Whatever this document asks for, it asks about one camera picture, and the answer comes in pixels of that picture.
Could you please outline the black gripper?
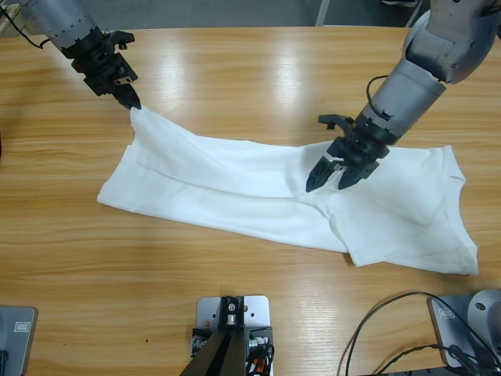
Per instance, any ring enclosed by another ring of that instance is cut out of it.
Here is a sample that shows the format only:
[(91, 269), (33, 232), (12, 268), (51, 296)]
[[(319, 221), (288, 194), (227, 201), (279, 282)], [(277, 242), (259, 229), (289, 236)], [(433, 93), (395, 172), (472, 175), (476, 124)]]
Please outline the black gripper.
[(85, 76), (85, 84), (97, 95), (112, 95), (120, 105), (130, 110), (141, 110), (142, 104), (132, 83), (138, 79), (126, 59), (115, 51), (117, 46), (125, 50), (133, 43), (135, 36), (126, 31), (103, 33), (91, 29), (83, 38), (61, 49), (62, 54), (72, 61), (71, 66)]
[(378, 160), (386, 157), (388, 147), (395, 143), (395, 135), (387, 127), (390, 115), (369, 105), (355, 118), (339, 114), (327, 116), (327, 128), (341, 128), (343, 135), (336, 138), (327, 153), (310, 171), (306, 180), (307, 193), (322, 187), (337, 171), (343, 172), (337, 188), (344, 190), (367, 179), (378, 166)]

